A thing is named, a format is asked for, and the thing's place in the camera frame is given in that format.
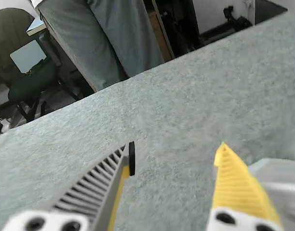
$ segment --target desk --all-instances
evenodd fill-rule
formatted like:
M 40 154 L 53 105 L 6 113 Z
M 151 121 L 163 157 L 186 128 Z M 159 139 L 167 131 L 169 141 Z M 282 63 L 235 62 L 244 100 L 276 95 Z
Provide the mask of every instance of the desk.
M 44 29 L 46 29 L 45 23 L 40 19 L 40 17 L 36 17 L 30 27 L 27 29 L 27 34 L 32 36 Z
M 204 230 L 221 141 L 295 160 L 295 14 L 286 13 L 0 136 L 0 230 L 102 154 L 136 144 L 117 231 Z

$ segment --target yellow plastic part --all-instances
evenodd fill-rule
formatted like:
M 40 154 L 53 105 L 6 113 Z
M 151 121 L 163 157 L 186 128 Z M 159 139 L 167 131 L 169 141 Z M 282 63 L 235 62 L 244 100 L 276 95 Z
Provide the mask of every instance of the yellow plastic part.
M 247 165 L 225 144 L 216 151 L 218 167 L 213 208 L 227 207 L 237 212 L 281 225 L 274 205 Z
M 123 192 L 124 182 L 125 182 L 126 178 L 128 178 L 129 176 L 130 176 L 129 166 L 123 167 L 122 176 L 121 176 L 121 180 L 119 183 L 119 188 L 118 188 L 118 191 L 117 191 L 117 194 L 115 197 L 115 201 L 114 201 L 114 205 L 113 205 L 113 209 L 112 209 L 112 213 L 111 213 L 108 231 L 113 231 L 113 229 L 114 229 L 115 218 L 117 216 L 117 210 L 119 208 L 119 202 L 120 202 L 121 195 Z

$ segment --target person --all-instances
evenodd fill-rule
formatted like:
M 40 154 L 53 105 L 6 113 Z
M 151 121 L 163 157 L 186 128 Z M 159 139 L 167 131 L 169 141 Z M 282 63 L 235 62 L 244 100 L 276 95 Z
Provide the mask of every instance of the person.
M 31 0 L 95 91 L 162 64 L 143 0 Z

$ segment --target screw hole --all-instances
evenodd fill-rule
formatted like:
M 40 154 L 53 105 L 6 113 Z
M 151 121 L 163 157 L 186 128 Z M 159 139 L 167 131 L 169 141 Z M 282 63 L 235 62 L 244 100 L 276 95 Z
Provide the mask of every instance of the screw hole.
M 235 219 L 227 213 L 218 213 L 216 219 L 226 224 L 236 224 Z
M 37 231 L 40 230 L 45 223 L 43 218 L 34 218 L 26 225 L 26 231 Z
M 68 222 L 62 228 L 62 231 L 79 231 L 79 230 L 80 230 L 80 223 L 76 221 Z
M 270 228 L 267 225 L 257 225 L 256 230 L 257 231 L 274 231 L 272 228 Z

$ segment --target black chair leg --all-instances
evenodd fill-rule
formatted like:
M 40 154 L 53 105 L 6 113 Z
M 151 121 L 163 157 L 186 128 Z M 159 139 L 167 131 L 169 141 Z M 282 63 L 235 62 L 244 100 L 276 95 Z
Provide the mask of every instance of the black chair leg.
M 27 123 L 33 120 L 26 114 L 21 103 L 17 104 L 17 108 L 18 108 L 18 111 L 20 112 L 20 114 L 26 119 Z
M 35 114 L 36 114 L 36 110 L 37 110 L 37 106 L 38 106 L 39 102 L 40 102 L 40 99 L 39 98 L 36 98 L 35 101 L 34 101 L 34 104 L 33 104 L 32 108 L 27 113 L 27 116 L 31 118 L 30 121 L 32 121 L 32 120 L 35 119 Z
M 47 102 L 44 101 L 42 104 L 41 104 L 41 107 L 40 107 L 40 116 L 44 116 L 46 114 L 45 110 L 46 110 L 46 104 Z
M 75 101 L 79 100 L 79 97 L 77 95 L 75 95 L 67 86 L 66 83 L 61 79 L 58 78 L 57 82 L 59 83 L 59 85 L 63 88 L 63 90 L 70 95 Z

